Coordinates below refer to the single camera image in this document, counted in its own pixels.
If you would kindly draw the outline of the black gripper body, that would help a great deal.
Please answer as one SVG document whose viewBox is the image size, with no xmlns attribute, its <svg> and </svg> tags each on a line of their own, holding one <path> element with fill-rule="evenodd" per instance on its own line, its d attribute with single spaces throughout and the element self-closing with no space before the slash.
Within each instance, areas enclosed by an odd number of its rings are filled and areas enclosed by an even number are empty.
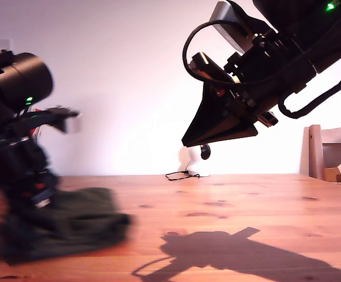
<svg viewBox="0 0 341 282">
<path fill-rule="evenodd" d="M 299 92 L 316 76 L 308 59 L 282 46 L 253 46 L 243 55 L 234 53 L 219 67 L 206 53 L 199 52 L 189 64 L 194 74 L 205 79 L 216 93 L 215 101 L 232 116 L 257 118 L 269 126 L 277 120 L 269 110 L 284 93 Z"/>
<path fill-rule="evenodd" d="M 0 140 L 0 188 L 10 199 L 44 207 L 55 195 L 57 183 L 34 141 Z"/>
</svg>

